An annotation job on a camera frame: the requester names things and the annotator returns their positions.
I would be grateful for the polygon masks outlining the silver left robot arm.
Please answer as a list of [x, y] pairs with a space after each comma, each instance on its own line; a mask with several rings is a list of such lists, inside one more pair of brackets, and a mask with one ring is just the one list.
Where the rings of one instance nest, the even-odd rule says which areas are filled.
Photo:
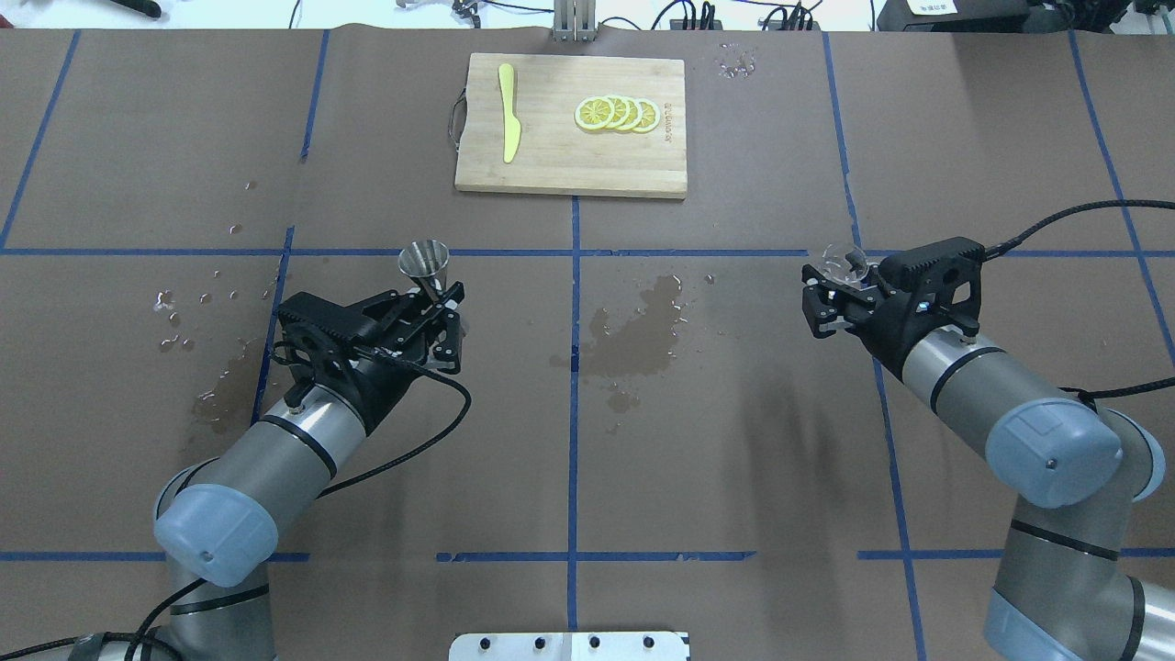
[[293, 385], [223, 456], [181, 470], [161, 490], [154, 537], [176, 589], [130, 633], [59, 641], [51, 660], [274, 660], [267, 561], [283, 532], [316, 499], [398, 467], [435, 446], [432, 436], [395, 459], [340, 480], [340, 468], [374, 434], [419, 377], [454, 387], [464, 336], [462, 282], [417, 276], [342, 306], [298, 292], [276, 310], [273, 359]]

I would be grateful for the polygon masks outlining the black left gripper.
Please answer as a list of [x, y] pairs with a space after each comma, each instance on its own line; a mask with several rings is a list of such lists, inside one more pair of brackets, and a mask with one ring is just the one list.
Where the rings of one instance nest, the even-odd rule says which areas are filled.
[[364, 308], [345, 306], [343, 339], [330, 359], [331, 386], [361, 421], [387, 418], [419, 376], [412, 364], [442, 375], [462, 371], [463, 282], [454, 282], [444, 298], [445, 306], [435, 306], [418, 289], [390, 289], [365, 298]]

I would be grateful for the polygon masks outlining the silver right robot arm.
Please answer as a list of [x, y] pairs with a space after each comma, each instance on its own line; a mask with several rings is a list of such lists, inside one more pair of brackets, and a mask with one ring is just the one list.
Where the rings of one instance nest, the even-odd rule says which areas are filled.
[[1120, 566], [1164, 456], [1142, 424], [1063, 392], [980, 331], [980, 269], [804, 267], [811, 333], [853, 333], [1018, 495], [983, 636], [1007, 660], [1170, 660], [1171, 589]]

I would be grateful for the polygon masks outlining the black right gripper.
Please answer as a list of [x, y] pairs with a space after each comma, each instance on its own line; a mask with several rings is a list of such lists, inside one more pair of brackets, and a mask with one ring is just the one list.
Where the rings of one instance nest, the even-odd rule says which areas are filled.
[[[928, 312], [915, 294], [898, 286], [852, 286], [801, 268], [804, 318], [815, 339], [850, 331], [884, 367], [904, 367], [909, 352], [928, 333]], [[850, 301], [850, 318], [844, 302]]]

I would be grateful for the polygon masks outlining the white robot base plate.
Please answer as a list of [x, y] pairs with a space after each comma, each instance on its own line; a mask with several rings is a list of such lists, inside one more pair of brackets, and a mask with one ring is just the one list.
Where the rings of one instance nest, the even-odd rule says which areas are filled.
[[449, 660], [691, 660], [689, 634], [671, 630], [471, 633]]

